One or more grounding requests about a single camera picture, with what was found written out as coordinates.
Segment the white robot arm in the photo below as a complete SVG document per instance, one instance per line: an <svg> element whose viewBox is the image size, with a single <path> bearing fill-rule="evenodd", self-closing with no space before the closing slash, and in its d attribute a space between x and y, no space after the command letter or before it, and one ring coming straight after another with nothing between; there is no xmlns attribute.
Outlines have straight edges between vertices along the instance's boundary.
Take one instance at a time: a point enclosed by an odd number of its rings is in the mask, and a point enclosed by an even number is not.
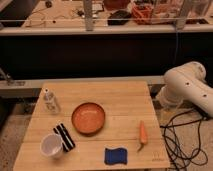
<svg viewBox="0 0 213 171"><path fill-rule="evenodd" d="M173 108L188 100L213 118L213 88L205 83L205 77L205 67L196 61L169 69L156 98L163 108Z"/></svg>

